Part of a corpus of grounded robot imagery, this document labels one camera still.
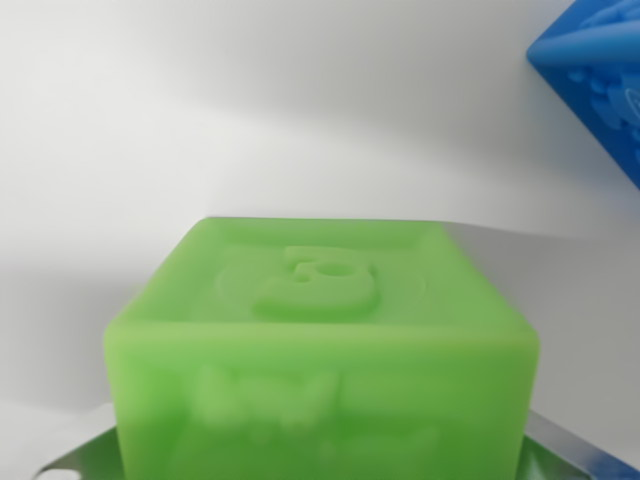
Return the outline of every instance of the cube top face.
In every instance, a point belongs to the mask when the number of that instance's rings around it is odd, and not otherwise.
[[[439,224],[366,220],[205,219],[119,320],[527,327]]]

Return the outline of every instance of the green silicone toy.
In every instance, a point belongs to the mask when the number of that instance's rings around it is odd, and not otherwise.
[[[202,220],[106,334],[128,480],[512,480],[537,355],[430,222]]]

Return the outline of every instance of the metal tray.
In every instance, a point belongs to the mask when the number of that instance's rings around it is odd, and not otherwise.
[[[640,471],[534,412],[529,416],[526,434],[516,480],[640,480]],[[8,477],[9,480],[124,478],[111,405],[34,445],[18,459]]]

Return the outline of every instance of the blue block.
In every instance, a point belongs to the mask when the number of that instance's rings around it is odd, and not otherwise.
[[[640,188],[640,0],[577,0],[528,58]]]

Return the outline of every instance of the green block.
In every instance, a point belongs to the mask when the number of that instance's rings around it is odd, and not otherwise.
[[[106,334],[128,480],[512,480],[537,355],[430,222],[202,220]]]

